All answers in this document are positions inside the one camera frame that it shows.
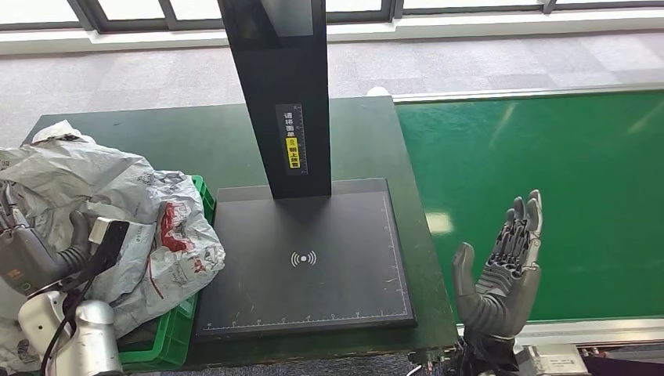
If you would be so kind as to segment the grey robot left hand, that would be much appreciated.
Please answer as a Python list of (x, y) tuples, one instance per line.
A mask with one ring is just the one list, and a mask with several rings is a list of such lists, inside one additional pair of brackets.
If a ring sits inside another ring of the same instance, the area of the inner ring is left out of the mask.
[(69, 219), (70, 246), (55, 251), (25, 219), (11, 184), (1, 184), (1, 278), (14, 291), (29, 296), (84, 269), (91, 255), (89, 224), (79, 211)]

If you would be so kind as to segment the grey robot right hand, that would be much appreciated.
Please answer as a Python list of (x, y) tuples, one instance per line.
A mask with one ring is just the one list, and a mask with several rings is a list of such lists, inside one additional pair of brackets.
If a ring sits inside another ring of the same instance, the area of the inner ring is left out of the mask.
[(472, 275), (475, 250), (459, 245), (452, 260), (456, 311), (464, 336), (511, 340), (525, 326), (536, 300), (541, 268), (537, 263), (543, 228), (539, 190), (516, 197), (505, 215), (480, 277)]

